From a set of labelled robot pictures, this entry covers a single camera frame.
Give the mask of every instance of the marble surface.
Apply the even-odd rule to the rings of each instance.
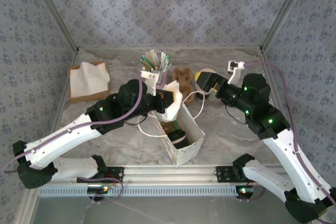
[[[166,51],[172,55],[173,66],[187,65],[194,72],[203,68],[212,68],[226,78],[230,76],[226,70],[228,60],[245,62],[260,60],[257,49],[170,49]],[[92,54],[81,53],[78,62],[105,60],[109,65],[113,93],[118,92],[120,85],[139,75],[141,67],[139,57],[143,53],[142,49],[95,50],[90,53]],[[243,76],[251,72],[263,73],[263,68],[250,67],[243,72]],[[71,104],[67,101],[60,126],[70,123],[94,103],[95,101]],[[201,102],[196,100],[188,107],[192,115],[196,115],[200,108]],[[236,118],[244,120],[244,115],[240,111],[233,108],[228,110]],[[145,132],[155,135],[151,120],[153,119],[148,118],[141,126]],[[202,114],[195,121],[205,132],[205,138],[198,155],[187,164],[230,164],[245,153],[255,156],[263,164],[279,164],[270,149],[246,125],[232,119],[226,113],[224,105],[213,95],[206,100]],[[126,124],[100,138],[75,147],[63,157],[85,158],[94,154],[101,155],[108,165],[171,164],[159,138],[147,137],[136,126]]]

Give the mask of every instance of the cardboard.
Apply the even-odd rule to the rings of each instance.
[[[156,133],[158,135],[165,135],[166,133],[164,132],[162,125],[166,127],[167,123],[160,123],[156,118],[152,119]],[[160,139],[165,149],[167,150],[169,158],[174,166],[179,167],[180,165],[185,164],[197,156],[198,151],[202,146],[205,134],[198,127],[192,115],[189,113],[189,110],[184,104],[181,105],[176,120],[179,124],[179,128],[181,127],[181,129],[185,131],[187,138],[190,141],[190,145],[181,149],[176,149],[172,144],[172,141],[170,141],[167,136],[161,137]]]
[[[108,65],[106,64],[105,61],[95,61],[95,62],[90,62],[90,63],[92,65],[95,65],[95,66],[104,63],[107,72],[109,72],[109,67],[108,67]],[[71,69],[79,69],[79,68],[80,68],[80,64],[70,67],[69,70],[68,70],[68,77],[70,78],[70,70]],[[110,78],[107,91],[102,91],[102,92],[99,92],[99,93],[96,93],[96,94],[91,94],[91,95],[85,95],[83,97],[71,97],[71,89],[69,88],[68,98],[69,98],[70,102],[72,102],[72,103],[100,100],[100,99],[104,99],[104,98],[108,97],[111,94],[111,90],[112,89],[111,89],[111,78]]]

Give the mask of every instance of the blue floral wall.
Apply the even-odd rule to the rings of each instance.
[[[284,0],[53,0],[79,47],[260,45]]]
[[[300,145],[336,187],[336,0],[297,0],[266,52],[289,87]],[[283,94],[278,78],[279,93]]]
[[[12,144],[45,136],[74,56],[40,0],[0,0],[0,166]],[[12,223],[23,185],[0,175],[0,223]]]

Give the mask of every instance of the cup of pens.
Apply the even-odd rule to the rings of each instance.
[[[140,62],[143,65],[143,70],[159,74],[156,88],[163,89],[168,81],[168,69],[172,65],[170,63],[170,55],[166,55],[166,52],[162,50],[159,59],[154,50],[149,50],[141,56]]]

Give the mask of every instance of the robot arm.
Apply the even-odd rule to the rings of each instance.
[[[275,153],[291,181],[268,170],[248,154],[233,162],[235,174],[254,180],[277,195],[301,223],[317,219],[325,213],[332,202],[302,167],[294,149],[293,131],[289,123],[279,110],[269,104],[270,86],[265,78],[261,74],[247,74],[239,88],[230,84],[234,81],[229,82],[216,73],[201,72],[196,77],[202,90],[207,92],[213,88],[215,97],[245,114],[248,127]],[[336,188],[332,188],[317,173],[300,147],[299,152],[310,173],[335,199]]]
[[[123,127],[124,122],[150,111],[165,113],[174,102],[173,93],[156,90],[147,93],[142,84],[141,100],[137,108],[126,118],[114,123],[111,121],[126,115],[136,104],[139,96],[139,81],[130,80],[120,87],[119,92],[96,102],[85,113],[58,131],[32,143],[18,141],[13,144],[15,156],[28,152],[18,159],[18,175],[26,188],[36,188],[51,180],[63,178],[101,178],[106,174],[106,165],[100,156],[87,159],[60,158],[59,156],[90,139],[99,137],[111,130]]]

